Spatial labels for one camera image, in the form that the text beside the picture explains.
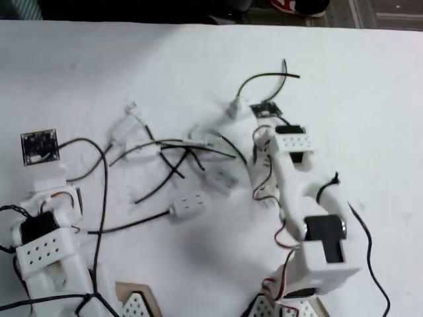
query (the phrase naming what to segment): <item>hole pattern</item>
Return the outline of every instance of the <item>hole pattern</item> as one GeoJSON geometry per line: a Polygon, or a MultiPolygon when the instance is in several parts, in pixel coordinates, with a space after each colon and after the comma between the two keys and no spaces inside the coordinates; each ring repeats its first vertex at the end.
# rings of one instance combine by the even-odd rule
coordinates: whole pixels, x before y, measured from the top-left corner
{"type": "MultiPolygon", "coordinates": [[[[30,264],[30,265],[34,265],[37,261],[42,261],[44,256],[46,256],[46,257],[50,257],[50,256],[52,255],[52,254],[51,254],[51,251],[50,251],[50,252],[43,251],[43,248],[46,248],[47,246],[49,246],[49,243],[55,244],[55,243],[56,243],[56,241],[57,241],[57,240],[56,240],[55,238],[54,238],[54,239],[52,239],[51,241],[43,241],[43,242],[41,242],[39,245],[37,245],[37,246],[33,249],[33,251],[28,250],[28,251],[26,252],[26,255],[27,255],[27,256],[29,256],[29,255],[33,254],[33,256],[34,256],[34,258],[30,258],[29,264],[30,264]]],[[[55,249],[55,252],[56,252],[56,253],[58,253],[59,251],[60,251],[60,249],[59,249],[59,248],[56,248],[56,249],[55,249]]]]}

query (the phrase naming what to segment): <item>wire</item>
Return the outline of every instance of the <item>wire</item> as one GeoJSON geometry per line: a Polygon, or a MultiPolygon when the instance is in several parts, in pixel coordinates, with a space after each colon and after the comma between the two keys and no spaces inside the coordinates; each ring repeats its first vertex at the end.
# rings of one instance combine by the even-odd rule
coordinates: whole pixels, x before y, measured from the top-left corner
{"type": "Polygon", "coordinates": [[[188,152],[192,155],[192,157],[194,157],[194,160],[196,161],[196,163],[197,163],[198,167],[200,168],[200,170],[205,171],[206,168],[201,163],[200,159],[198,158],[198,155],[193,150],[188,150],[188,152]]]}
{"type": "Polygon", "coordinates": [[[6,305],[3,305],[3,306],[0,306],[0,312],[4,312],[5,310],[18,308],[18,307],[21,307],[21,306],[39,304],[41,302],[51,302],[53,300],[59,300],[59,299],[82,299],[82,298],[86,297],[87,295],[89,295],[89,294],[67,294],[67,295],[42,297],[40,299],[19,300],[17,302],[12,302],[11,304],[6,304],[6,305]]]}
{"type": "Polygon", "coordinates": [[[234,149],[234,151],[239,155],[239,158],[244,162],[245,165],[247,165],[247,160],[244,156],[244,154],[242,154],[242,152],[226,137],[224,137],[222,134],[219,133],[219,136],[227,143],[229,144],[232,149],[234,149]]]}
{"type": "Polygon", "coordinates": [[[288,249],[288,250],[291,250],[291,249],[294,249],[294,248],[299,248],[299,244],[296,244],[295,246],[288,246],[287,244],[283,244],[283,243],[278,241],[278,235],[282,231],[284,231],[285,226],[286,226],[286,220],[284,219],[284,221],[282,221],[282,227],[278,231],[276,231],[276,233],[274,235],[274,240],[275,240],[276,244],[278,246],[280,246],[281,248],[288,249]]]}
{"type": "MultiPolygon", "coordinates": [[[[50,198],[54,198],[54,197],[56,197],[56,196],[58,196],[58,195],[68,195],[70,198],[71,198],[71,204],[72,204],[72,208],[75,208],[75,200],[74,200],[74,198],[73,198],[73,196],[72,196],[72,194],[71,193],[69,193],[69,192],[65,192],[65,191],[63,191],[63,192],[57,192],[57,193],[54,193],[53,195],[51,195],[50,196],[50,198]]],[[[43,213],[44,212],[44,206],[45,206],[45,204],[47,203],[47,201],[46,200],[44,200],[42,203],[41,203],[41,206],[40,206],[40,212],[39,213],[43,213]]]]}
{"type": "Polygon", "coordinates": [[[163,140],[156,140],[156,141],[152,141],[152,142],[148,142],[148,143],[144,143],[144,144],[140,144],[137,145],[136,147],[133,147],[132,149],[123,152],[116,160],[114,160],[111,164],[110,167],[112,167],[113,165],[115,165],[119,160],[121,160],[122,158],[124,158],[126,155],[136,151],[136,150],[140,150],[144,147],[147,147],[149,145],[155,145],[157,143],[161,143],[161,142],[182,142],[182,140],[180,139],[163,139],[163,140]]]}
{"type": "MultiPolygon", "coordinates": [[[[175,165],[175,168],[178,168],[182,162],[185,160],[185,158],[188,156],[189,151],[185,150],[184,154],[182,155],[182,157],[180,158],[179,162],[175,165]]],[[[134,204],[138,204],[138,203],[142,203],[143,201],[145,201],[147,198],[150,198],[152,195],[154,195],[155,193],[157,193],[172,177],[174,171],[172,170],[167,176],[166,178],[151,192],[149,192],[147,195],[145,195],[144,197],[136,200],[134,202],[134,204]]]]}
{"type": "MultiPolygon", "coordinates": [[[[5,211],[5,210],[13,210],[26,218],[32,218],[32,215],[30,215],[30,213],[25,208],[22,208],[16,205],[4,205],[0,207],[0,211],[5,211]]],[[[8,253],[8,254],[14,254],[16,253],[16,248],[12,246],[7,248],[5,246],[0,245],[0,251],[8,253]]]]}
{"type": "Polygon", "coordinates": [[[256,133],[257,132],[259,132],[261,129],[263,129],[263,128],[266,128],[266,129],[271,129],[272,128],[272,126],[271,125],[268,125],[268,124],[262,124],[262,125],[260,125],[260,126],[258,126],[253,132],[252,132],[252,135],[251,135],[251,138],[252,138],[252,142],[254,142],[255,141],[255,136],[256,136],[256,133]]]}
{"type": "MultiPolygon", "coordinates": [[[[317,195],[316,195],[316,202],[318,204],[320,204],[319,202],[320,202],[321,195],[327,187],[329,187],[330,185],[338,185],[339,183],[340,183],[340,181],[339,181],[339,178],[338,178],[338,173],[336,172],[334,178],[331,181],[329,181],[328,183],[326,183],[325,185],[323,185],[319,189],[319,191],[317,192],[317,195]]],[[[368,241],[367,255],[366,255],[367,267],[369,268],[370,276],[373,279],[373,282],[375,282],[377,288],[381,291],[382,295],[385,297],[386,309],[383,312],[382,317],[386,317],[386,316],[388,316],[388,313],[391,309],[391,300],[389,299],[389,296],[386,293],[386,291],[381,286],[380,282],[377,280],[375,273],[373,272],[373,268],[371,266],[371,248],[373,247],[373,239],[371,238],[370,230],[368,229],[366,223],[363,221],[363,219],[360,217],[360,215],[357,213],[357,211],[355,211],[354,208],[351,206],[351,204],[348,203],[348,205],[350,206],[352,214],[355,216],[355,218],[361,224],[361,226],[363,227],[363,230],[365,232],[365,235],[367,236],[367,241],[368,241]]]]}
{"type": "Polygon", "coordinates": [[[106,219],[106,206],[107,206],[107,189],[108,189],[108,164],[107,164],[107,159],[106,159],[106,155],[104,154],[104,152],[102,151],[102,149],[97,145],[97,143],[95,143],[94,141],[84,138],[84,137],[79,137],[73,140],[70,140],[68,142],[63,143],[62,145],[59,146],[59,149],[62,149],[70,144],[73,144],[75,142],[88,142],[91,145],[93,145],[97,151],[100,153],[101,155],[101,159],[103,161],[103,165],[104,165],[104,193],[103,193],[103,202],[102,202],[102,214],[101,214],[101,221],[100,221],[100,229],[99,229],[99,234],[98,234],[98,238],[97,238],[97,244],[96,244],[96,248],[95,248],[95,254],[94,254],[94,264],[93,264],[93,289],[94,289],[94,293],[98,293],[97,289],[98,289],[98,285],[97,285],[97,265],[98,265],[98,255],[100,254],[100,244],[101,244],[101,237],[102,237],[102,231],[104,228],[104,221],[106,219]]]}
{"type": "Polygon", "coordinates": [[[161,143],[161,144],[163,144],[163,145],[165,145],[167,147],[179,147],[181,149],[203,150],[203,151],[207,151],[207,152],[213,152],[213,153],[217,153],[217,154],[223,155],[225,157],[230,157],[231,159],[237,158],[237,157],[235,157],[235,156],[233,156],[231,154],[224,153],[224,152],[221,152],[221,151],[218,151],[218,150],[215,150],[215,149],[211,149],[209,147],[200,147],[198,145],[173,145],[173,144],[168,144],[168,143],[161,143]]]}
{"type": "MultiPolygon", "coordinates": [[[[104,229],[103,230],[103,234],[118,232],[118,231],[121,231],[121,230],[130,228],[130,227],[138,226],[138,225],[140,225],[142,223],[147,223],[149,221],[152,221],[152,220],[155,220],[155,219],[158,219],[158,218],[161,218],[161,217],[170,215],[170,214],[171,214],[171,212],[169,210],[168,211],[164,211],[162,213],[158,213],[156,215],[153,215],[153,216],[150,216],[150,217],[147,217],[147,218],[138,220],[138,221],[134,221],[132,223],[128,223],[127,225],[123,225],[123,226],[115,227],[115,228],[110,228],[110,229],[104,229]]],[[[83,229],[78,228],[78,227],[73,227],[73,228],[79,229],[79,231],[85,232],[87,234],[99,234],[99,231],[97,231],[97,230],[83,230],[83,229]]]]}
{"type": "Polygon", "coordinates": [[[327,182],[325,185],[323,185],[322,187],[320,187],[320,189],[317,192],[316,195],[316,202],[320,205],[320,198],[322,196],[323,191],[329,187],[330,185],[338,185],[340,183],[340,180],[338,178],[339,174],[338,172],[335,173],[335,176],[332,178],[332,180],[330,180],[329,182],[327,182]]]}
{"type": "Polygon", "coordinates": [[[243,82],[243,84],[238,89],[237,97],[239,97],[241,95],[241,91],[243,90],[244,86],[247,83],[249,83],[250,81],[252,81],[255,78],[266,77],[266,76],[285,76],[285,77],[292,77],[292,78],[298,78],[298,79],[300,78],[299,75],[294,75],[294,74],[289,74],[289,73],[262,73],[262,74],[257,74],[257,75],[249,77],[246,81],[243,82]]]}
{"type": "Polygon", "coordinates": [[[255,200],[255,201],[263,201],[263,200],[266,200],[266,199],[274,199],[274,200],[276,200],[276,203],[278,204],[279,208],[282,208],[281,203],[280,203],[279,199],[276,196],[266,195],[266,196],[262,196],[262,197],[257,197],[258,190],[260,190],[269,181],[270,177],[272,177],[272,173],[273,173],[273,170],[272,170],[272,159],[270,158],[270,156],[268,156],[268,160],[269,160],[269,174],[252,191],[252,199],[255,200]]]}
{"type": "Polygon", "coordinates": [[[282,297],[284,297],[285,286],[286,286],[286,267],[288,266],[288,262],[289,262],[289,259],[291,258],[291,255],[295,251],[297,251],[297,249],[292,249],[291,251],[289,251],[288,256],[286,257],[284,268],[282,269],[282,278],[281,278],[281,282],[280,282],[279,292],[276,295],[276,297],[274,298],[274,301],[280,300],[282,297]]]}
{"type": "MultiPolygon", "coordinates": [[[[110,143],[107,146],[107,148],[104,150],[104,154],[107,154],[112,148],[113,148],[113,144],[110,143]]],[[[96,161],[96,163],[93,165],[93,167],[88,172],[86,172],[84,175],[81,175],[80,177],[76,177],[76,178],[71,178],[70,180],[66,180],[66,182],[77,182],[79,180],[83,180],[84,178],[90,176],[95,171],[95,169],[100,164],[100,162],[101,162],[101,157],[96,161]]]]}
{"type": "MultiPolygon", "coordinates": [[[[153,136],[153,132],[151,132],[151,130],[150,130],[150,127],[147,124],[143,124],[143,123],[141,123],[141,124],[144,126],[145,131],[147,132],[150,140],[152,140],[152,141],[156,142],[156,144],[158,144],[158,142],[156,141],[156,139],[153,136]]],[[[169,162],[167,157],[162,152],[159,153],[159,156],[163,159],[163,161],[167,164],[167,166],[169,166],[171,168],[171,170],[174,169],[174,166],[169,162]]],[[[182,175],[178,170],[175,170],[175,173],[177,173],[181,178],[185,178],[185,176],[182,175]]]]}
{"type": "Polygon", "coordinates": [[[5,246],[0,245],[0,251],[3,251],[3,252],[8,253],[8,254],[15,254],[16,248],[13,248],[12,246],[10,248],[6,248],[5,246]]]}
{"type": "Polygon", "coordinates": [[[373,246],[373,240],[371,239],[371,234],[370,231],[367,227],[367,225],[364,223],[363,219],[360,217],[360,215],[354,210],[354,208],[348,204],[351,208],[351,211],[353,213],[353,215],[355,216],[355,218],[357,218],[358,222],[361,224],[361,226],[363,227],[363,230],[365,232],[365,235],[367,236],[367,240],[369,241],[368,247],[367,247],[367,266],[369,268],[369,272],[371,275],[371,278],[373,279],[373,281],[375,282],[377,288],[381,291],[382,295],[385,297],[386,300],[386,309],[383,313],[383,317],[388,316],[389,310],[391,309],[391,301],[389,300],[389,296],[388,294],[385,292],[385,290],[383,289],[383,287],[381,286],[381,284],[379,283],[379,281],[377,280],[374,272],[373,272],[373,268],[371,266],[371,247],[373,246]]]}
{"type": "Polygon", "coordinates": [[[275,118],[278,118],[279,120],[281,120],[282,122],[284,122],[286,125],[291,125],[290,122],[286,119],[284,119],[283,117],[279,117],[279,116],[274,116],[275,118]]]}
{"type": "Polygon", "coordinates": [[[30,213],[25,208],[22,208],[16,205],[4,205],[0,207],[0,211],[4,211],[4,210],[13,210],[13,211],[16,211],[17,213],[20,213],[22,216],[26,218],[32,218],[32,215],[30,215],[30,213]]]}
{"type": "MultiPolygon", "coordinates": [[[[22,274],[20,273],[20,269],[18,267],[18,257],[17,256],[13,257],[13,271],[15,271],[16,277],[20,281],[20,284],[22,284],[22,287],[24,288],[26,295],[28,296],[28,298],[30,298],[29,292],[28,292],[28,287],[26,286],[26,283],[25,283],[24,279],[22,278],[22,274]]],[[[30,309],[28,316],[31,316],[33,311],[34,311],[34,307],[32,307],[32,305],[31,305],[31,309],[30,309]]]]}
{"type": "MultiPolygon", "coordinates": [[[[287,73],[287,72],[288,72],[288,67],[286,65],[286,60],[283,59],[282,60],[282,73],[287,73]]],[[[280,81],[279,87],[275,90],[275,92],[270,97],[264,99],[263,102],[271,101],[271,99],[275,98],[279,94],[279,92],[282,90],[282,88],[284,87],[285,82],[286,82],[286,76],[283,76],[282,80],[280,81]]]]}

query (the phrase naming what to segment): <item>floor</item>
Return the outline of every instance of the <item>floor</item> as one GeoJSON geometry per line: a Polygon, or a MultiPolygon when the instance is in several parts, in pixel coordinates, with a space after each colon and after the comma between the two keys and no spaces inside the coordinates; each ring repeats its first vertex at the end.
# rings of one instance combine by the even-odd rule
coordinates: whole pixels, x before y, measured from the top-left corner
{"type": "Polygon", "coordinates": [[[423,31],[423,0],[331,0],[322,18],[304,18],[275,10],[267,0],[254,0],[251,24],[380,28],[423,31]]]}
{"type": "MultiPolygon", "coordinates": [[[[85,0],[67,0],[59,2],[56,5],[53,0],[0,0],[0,18],[21,18],[21,19],[41,19],[41,10],[39,3],[49,3],[54,13],[51,17],[47,15],[47,19],[52,20],[120,20],[114,17],[116,12],[111,9],[110,13],[103,13],[95,5],[91,6],[91,11],[84,5],[85,0]],[[80,13],[77,17],[72,13],[79,12],[74,7],[79,8],[80,13]]],[[[91,0],[91,3],[102,3],[105,0],[91,0]]],[[[247,24],[267,24],[267,25],[294,25],[294,26],[318,26],[329,28],[381,28],[394,30],[419,30],[423,31],[423,0],[330,0],[330,4],[326,10],[326,14],[322,18],[305,18],[295,15],[281,13],[274,9],[269,0],[252,0],[252,7],[244,23],[247,24]]],[[[118,0],[111,1],[113,5],[117,5],[118,0]]],[[[146,6],[146,2],[139,0],[139,6],[134,7],[133,12],[138,12],[135,16],[123,16],[124,21],[133,22],[155,22],[145,19],[140,14],[140,8],[146,6]]],[[[204,21],[204,19],[192,20],[192,17],[182,17],[185,12],[182,10],[175,13],[168,10],[168,17],[162,17],[162,20],[156,22],[213,22],[204,21]]]]}

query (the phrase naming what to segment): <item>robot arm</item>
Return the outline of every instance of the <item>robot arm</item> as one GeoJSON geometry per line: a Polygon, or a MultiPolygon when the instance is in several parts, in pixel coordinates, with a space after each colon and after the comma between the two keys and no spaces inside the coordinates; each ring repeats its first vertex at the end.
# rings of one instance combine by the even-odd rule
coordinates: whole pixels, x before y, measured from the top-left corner
{"type": "Polygon", "coordinates": [[[274,298],[286,283],[281,300],[305,300],[340,287],[360,270],[356,233],[350,223],[353,214],[342,197],[340,186],[329,186],[316,195],[332,175],[325,172],[322,160],[306,130],[298,125],[279,125],[266,129],[254,140],[268,151],[279,190],[280,218],[287,231],[299,241],[287,262],[272,275],[268,285],[274,298]]]}
{"type": "MultiPolygon", "coordinates": [[[[20,274],[31,299],[93,293],[91,273],[71,228],[82,218],[79,190],[66,185],[66,169],[60,163],[56,132],[22,135],[24,163],[32,176],[34,193],[20,204],[30,217],[21,217],[12,228],[20,274]]],[[[104,265],[97,267],[98,291],[115,312],[121,304],[114,281],[104,265]]],[[[66,298],[33,304],[35,316],[73,315],[82,298],[66,298]]],[[[91,298],[79,317],[111,316],[91,298]]]]}

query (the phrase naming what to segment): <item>black cable tie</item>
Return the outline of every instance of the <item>black cable tie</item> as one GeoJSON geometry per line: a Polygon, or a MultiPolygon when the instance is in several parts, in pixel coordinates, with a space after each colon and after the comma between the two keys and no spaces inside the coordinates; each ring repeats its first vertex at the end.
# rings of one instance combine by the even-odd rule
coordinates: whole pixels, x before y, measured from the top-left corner
{"type": "Polygon", "coordinates": [[[329,187],[330,185],[339,185],[340,183],[341,181],[339,180],[339,173],[336,172],[335,176],[329,182],[327,182],[325,185],[320,187],[316,195],[316,202],[320,204],[320,198],[322,196],[322,193],[327,187],[329,187]]]}

